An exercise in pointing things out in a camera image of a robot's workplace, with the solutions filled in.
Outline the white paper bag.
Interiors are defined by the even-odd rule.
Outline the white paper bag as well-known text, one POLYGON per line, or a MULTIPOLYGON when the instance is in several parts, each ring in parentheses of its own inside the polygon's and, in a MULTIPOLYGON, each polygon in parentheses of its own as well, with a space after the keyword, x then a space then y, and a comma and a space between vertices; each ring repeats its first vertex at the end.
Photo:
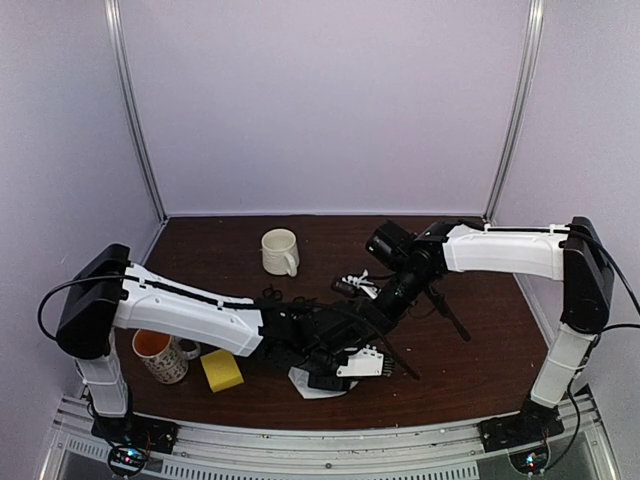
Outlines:
POLYGON ((346 395, 358 381, 329 376, 327 378, 310 374, 308 371, 291 367, 288 378, 305 400, 330 399, 346 395))

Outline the black handled comb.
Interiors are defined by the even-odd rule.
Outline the black handled comb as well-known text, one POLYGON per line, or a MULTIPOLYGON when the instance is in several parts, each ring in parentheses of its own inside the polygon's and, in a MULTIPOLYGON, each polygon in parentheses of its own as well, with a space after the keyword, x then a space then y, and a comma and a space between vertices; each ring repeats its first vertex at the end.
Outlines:
POLYGON ((433 285, 429 285, 425 290, 424 294, 426 297, 432 302, 435 310, 443 317, 448 319, 457 333, 460 335, 463 341, 469 342, 471 340, 471 335, 468 330, 462 325, 459 321, 448 302, 446 301, 445 296, 437 291, 433 285))

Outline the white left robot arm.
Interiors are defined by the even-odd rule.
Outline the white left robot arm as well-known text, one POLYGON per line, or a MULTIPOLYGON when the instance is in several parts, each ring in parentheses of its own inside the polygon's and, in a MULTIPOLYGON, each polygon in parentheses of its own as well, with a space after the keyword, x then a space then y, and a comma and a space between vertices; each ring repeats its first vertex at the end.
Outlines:
POLYGON ((383 373, 384 356, 371 346, 377 330, 346 303, 284 302, 225 296, 159 276, 111 244, 71 281, 48 292, 66 294, 50 334, 71 356, 91 395, 95 413, 123 444, 137 442, 144 424, 131 412, 113 331, 142 329, 208 344, 237 357, 263 357, 302 375, 301 392, 343 392, 383 373))

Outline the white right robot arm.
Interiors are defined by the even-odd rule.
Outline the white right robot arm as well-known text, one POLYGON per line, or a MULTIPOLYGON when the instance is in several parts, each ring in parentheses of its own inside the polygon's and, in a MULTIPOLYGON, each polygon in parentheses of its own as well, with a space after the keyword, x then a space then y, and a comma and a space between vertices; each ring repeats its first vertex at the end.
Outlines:
POLYGON ((530 442, 550 426, 609 322, 614 272, 598 244, 586 217, 547 227, 494 227, 456 219, 436 221, 420 233, 387 221, 365 248, 393 273, 374 301, 390 320, 397 320, 420 293, 450 273, 533 276, 562 285, 557 333, 512 423, 517 438, 530 442))

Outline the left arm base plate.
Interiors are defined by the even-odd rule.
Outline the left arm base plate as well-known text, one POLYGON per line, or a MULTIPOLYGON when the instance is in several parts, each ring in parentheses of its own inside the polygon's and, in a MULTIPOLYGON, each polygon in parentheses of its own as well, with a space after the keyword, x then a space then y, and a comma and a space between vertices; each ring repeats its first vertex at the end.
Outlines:
POLYGON ((128 413, 121 418, 93 415, 91 433, 108 445, 136 447, 145 452, 171 454, 179 427, 166 420, 128 413))

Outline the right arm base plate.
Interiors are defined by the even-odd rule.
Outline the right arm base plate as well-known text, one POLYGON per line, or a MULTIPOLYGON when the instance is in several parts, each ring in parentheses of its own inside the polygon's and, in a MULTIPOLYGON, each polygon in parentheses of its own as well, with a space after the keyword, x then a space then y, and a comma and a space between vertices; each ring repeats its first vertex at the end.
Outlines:
POLYGON ((524 411, 481 421, 478 429, 487 453, 541 442, 565 431, 556 412, 545 414, 524 411))

